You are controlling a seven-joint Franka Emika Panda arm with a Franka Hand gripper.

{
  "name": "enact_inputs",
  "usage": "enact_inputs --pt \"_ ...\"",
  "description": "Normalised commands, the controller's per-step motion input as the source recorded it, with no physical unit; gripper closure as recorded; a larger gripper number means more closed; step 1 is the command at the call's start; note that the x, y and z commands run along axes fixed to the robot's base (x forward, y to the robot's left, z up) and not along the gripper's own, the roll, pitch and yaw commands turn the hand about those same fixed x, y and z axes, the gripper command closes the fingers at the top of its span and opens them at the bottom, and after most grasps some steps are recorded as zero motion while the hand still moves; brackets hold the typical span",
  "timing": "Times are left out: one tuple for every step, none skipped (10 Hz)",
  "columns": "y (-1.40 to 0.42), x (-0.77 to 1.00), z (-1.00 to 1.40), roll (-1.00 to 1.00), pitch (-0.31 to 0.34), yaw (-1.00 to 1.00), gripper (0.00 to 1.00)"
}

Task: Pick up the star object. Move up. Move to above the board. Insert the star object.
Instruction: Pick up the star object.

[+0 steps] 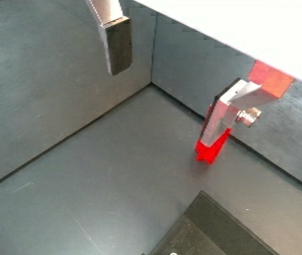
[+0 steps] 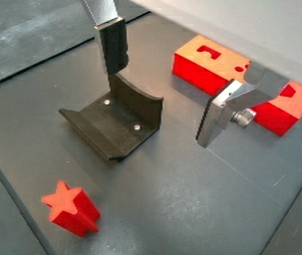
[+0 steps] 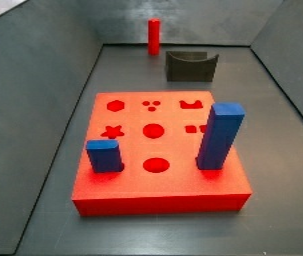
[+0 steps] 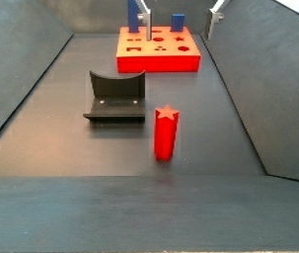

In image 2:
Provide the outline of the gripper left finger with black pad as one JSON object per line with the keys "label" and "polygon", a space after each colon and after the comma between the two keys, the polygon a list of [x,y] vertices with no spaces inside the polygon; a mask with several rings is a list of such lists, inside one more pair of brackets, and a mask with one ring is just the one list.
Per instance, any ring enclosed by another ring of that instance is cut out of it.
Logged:
{"label": "gripper left finger with black pad", "polygon": [[80,0],[95,23],[107,74],[118,73],[128,64],[126,20],[119,16],[114,0]]}

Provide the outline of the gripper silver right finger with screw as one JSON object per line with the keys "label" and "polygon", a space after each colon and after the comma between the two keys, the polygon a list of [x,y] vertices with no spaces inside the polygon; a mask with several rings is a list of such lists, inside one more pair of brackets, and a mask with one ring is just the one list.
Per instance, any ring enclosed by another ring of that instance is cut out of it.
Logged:
{"label": "gripper silver right finger with screw", "polygon": [[254,61],[249,62],[245,82],[231,79],[209,99],[195,135],[197,143],[207,147],[229,123],[245,128],[256,117],[251,107],[273,100],[289,79]]}

